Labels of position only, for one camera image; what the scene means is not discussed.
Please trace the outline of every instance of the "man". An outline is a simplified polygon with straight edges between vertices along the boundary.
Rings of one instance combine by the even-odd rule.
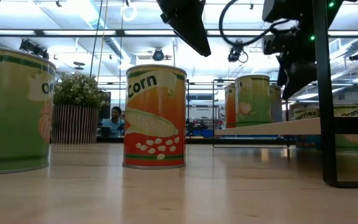
[[[111,108],[111,119],[103,119],[102,127],[110,128],[109,137],[119,138],[123,135],[125,121],[121,119],[121,109],[118,106]]]

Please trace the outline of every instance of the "corn can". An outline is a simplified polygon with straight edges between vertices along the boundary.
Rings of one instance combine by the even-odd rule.
[[[358,104],[334,104],[334,116],[358,116]],[[335,144],[337,152],[358,152],[358,134],[336,134]]]
[[[0,49],[0,173],[48,166],[55,66]]]
[[[269,77],[248,75],[236,83],[236,126],[271,123]]]
[[[293,110],[295,120],[320,117],[319,108],[298,108]],[[319,149],[320,135],[297,135],[295,146],[299,149]]]
[[[184,70],[166,65],[128,69],[124,166],[185,166],[185,80]]]
[[[270,85],[270,109],[272,112],[272,122],[283,121],[281,86]]]
[[[235,85],[228,85],[224,88],[224,115],[226,128],[236,127],[236,88]]]

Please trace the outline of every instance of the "green leaves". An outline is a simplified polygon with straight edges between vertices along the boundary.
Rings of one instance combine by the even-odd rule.
[[[87,75],[62,75],[62,82],[55,85],[53,103],[56,105],[78,105],[101,108],[106,102],[106,93],[98,87],[94,77]]]

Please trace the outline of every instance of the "white shelf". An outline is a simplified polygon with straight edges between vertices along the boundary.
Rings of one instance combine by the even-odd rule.
[[[320,118],[284,121],[238,128],[215,130],[217,136],[227,135],[276,135],[276,134],[320,134]]]

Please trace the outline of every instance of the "potted plant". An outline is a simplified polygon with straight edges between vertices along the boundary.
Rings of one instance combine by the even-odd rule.
[[[99,110],[109,102],[94,77],[62,75],[54,92],[52,143],[95,143]]]

